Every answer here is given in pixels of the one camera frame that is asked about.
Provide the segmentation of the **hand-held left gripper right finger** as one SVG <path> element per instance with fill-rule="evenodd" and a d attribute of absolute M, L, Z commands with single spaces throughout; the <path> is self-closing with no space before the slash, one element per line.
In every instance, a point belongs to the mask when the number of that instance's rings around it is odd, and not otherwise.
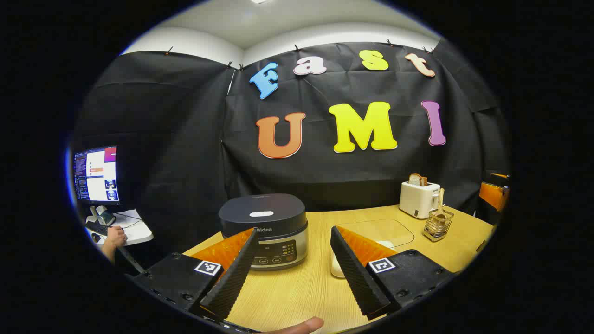
<path fill-rule="evenodd" d="M 369 320 L 405 308 L 455 276 L 421 252 L 395 252 L 334 226 L 330 244 L 363 315 Z"/>

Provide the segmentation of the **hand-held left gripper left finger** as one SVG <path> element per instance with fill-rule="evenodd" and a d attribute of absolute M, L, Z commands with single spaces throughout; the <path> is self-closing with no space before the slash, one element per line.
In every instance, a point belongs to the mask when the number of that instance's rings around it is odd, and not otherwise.
<path fill-rule="evenodd" d="M 132 281 L 178 309 L 223 320 L 244 285 L 257 251 L 257 235 L 250 228 L 192 256 L 174 252 Z"/>

